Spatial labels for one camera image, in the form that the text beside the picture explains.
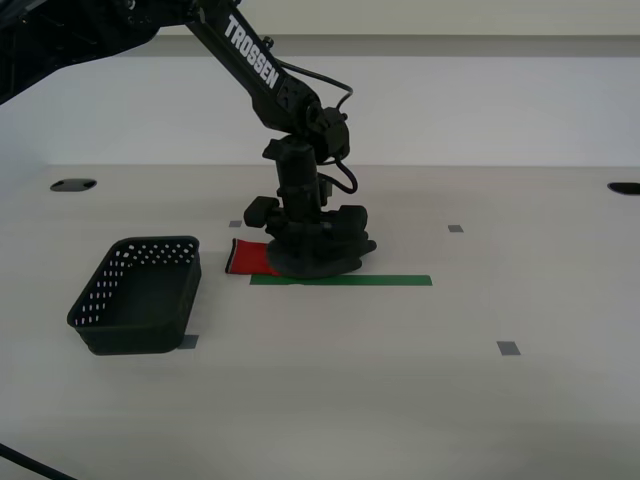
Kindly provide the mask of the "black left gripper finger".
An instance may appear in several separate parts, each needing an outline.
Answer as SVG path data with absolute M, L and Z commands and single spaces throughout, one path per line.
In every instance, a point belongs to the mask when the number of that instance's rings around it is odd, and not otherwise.
M 279 240 L 269 243 L 269 263 L 271 265 L 297 265 L 300 256 Z
M 337 212 L 337 240 L 353 255 L 364 256 L 374 250 L 366 231 L 368 213 L 363 206 L 343 205 Z

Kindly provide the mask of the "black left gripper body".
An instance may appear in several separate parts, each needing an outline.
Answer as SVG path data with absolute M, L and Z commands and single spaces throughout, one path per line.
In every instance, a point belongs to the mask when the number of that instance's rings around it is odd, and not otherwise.
M 337 212 L 321 211 L 317 218 L 293 220 L 285 213 L 278 199 L 267 197 L 265 231 L 272 236 L 272 240 L 283 242 L 296 253 L 344 253 L 345 246 L 335 238 L 333 232 Z M 269 243 L 265 246 L 266 253 L 269 253 Z

